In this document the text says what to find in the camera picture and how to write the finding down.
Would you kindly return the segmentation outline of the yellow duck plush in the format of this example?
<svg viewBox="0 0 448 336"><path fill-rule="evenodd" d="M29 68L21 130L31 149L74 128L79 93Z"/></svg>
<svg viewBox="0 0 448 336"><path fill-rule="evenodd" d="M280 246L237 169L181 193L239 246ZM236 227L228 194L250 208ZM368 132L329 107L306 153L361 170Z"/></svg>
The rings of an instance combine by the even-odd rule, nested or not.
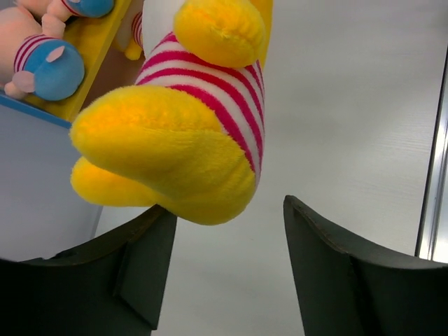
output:
<svg viewBox="0 0 448 336"><path fill-rule="evenodd" d="M115 36L117 48L129 60L138 60L143 50L142 11L128 12Z"/></svg>
<svg viewBox="0 0 448 336"><path fill-rule="evenodd" d="M110 207L226 223L253 198L265 145L272 1L145 1L136 82L73 122L73 189Z"/></svg>

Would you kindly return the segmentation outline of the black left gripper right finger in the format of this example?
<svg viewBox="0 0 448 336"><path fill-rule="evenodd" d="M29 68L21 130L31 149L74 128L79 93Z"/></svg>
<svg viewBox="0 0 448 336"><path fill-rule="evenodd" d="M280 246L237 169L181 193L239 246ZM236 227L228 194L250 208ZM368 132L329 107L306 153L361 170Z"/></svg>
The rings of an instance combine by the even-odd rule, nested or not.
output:
<svg viewBox="0 0 448 336"><path fill-rule="evenodd" d="M306 335L446 335L447 266L380 246L283 201Z"/></svg>

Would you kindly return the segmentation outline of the boy doll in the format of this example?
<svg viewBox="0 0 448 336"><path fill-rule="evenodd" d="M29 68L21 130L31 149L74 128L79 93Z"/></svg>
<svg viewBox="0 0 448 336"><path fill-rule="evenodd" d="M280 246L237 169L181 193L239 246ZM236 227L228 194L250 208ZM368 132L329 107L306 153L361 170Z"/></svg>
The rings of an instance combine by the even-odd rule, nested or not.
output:
<svg viewBox="0 0 448 336"><path fill-rule="evenodd" d="M1 10L1 89L6 95L60 101L77 91L84 76L83 58L72 44L44 35L22 6Z"/></svg>
<svg viewBox="0 0 448 336"><path fill-rule="evenodd" d="M111 12L114 0L23 0L15 4L41 19L43 34L61 39L72 17L101 18Z"/></svg>

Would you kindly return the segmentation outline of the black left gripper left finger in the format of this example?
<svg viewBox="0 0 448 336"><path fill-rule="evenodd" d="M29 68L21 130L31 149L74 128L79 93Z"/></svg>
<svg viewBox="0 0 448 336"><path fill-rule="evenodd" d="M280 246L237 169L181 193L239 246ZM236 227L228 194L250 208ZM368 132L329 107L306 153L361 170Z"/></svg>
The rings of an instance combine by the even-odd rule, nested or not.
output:
<svg viewBox="0 0 448 336"><path fill-rule="evenodd" d="M177 218L153 206L49 259L1 261L2 335L149 335Z"/></svg>

